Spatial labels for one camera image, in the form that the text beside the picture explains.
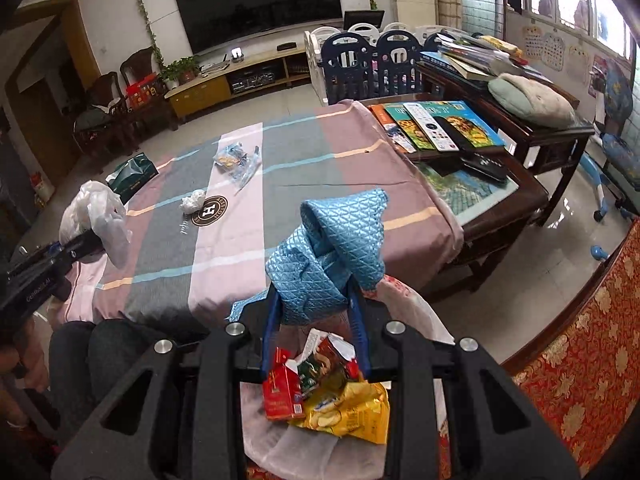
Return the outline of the person's left hand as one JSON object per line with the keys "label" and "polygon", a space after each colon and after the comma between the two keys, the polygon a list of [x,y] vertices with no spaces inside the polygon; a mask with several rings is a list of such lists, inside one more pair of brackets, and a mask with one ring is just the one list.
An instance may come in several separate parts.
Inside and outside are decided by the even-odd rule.
{"label": "person's left hand", "polygon": [[[1,347],[1,376],[14,374],[19,368],[24,372],[27,389],[43,393],[49,387],[46,359],[33,316],[18,331],[15,344]],[[1,389],[1,418],[17,428],[25,427],[29,421],[14,397],[4,389]]]}

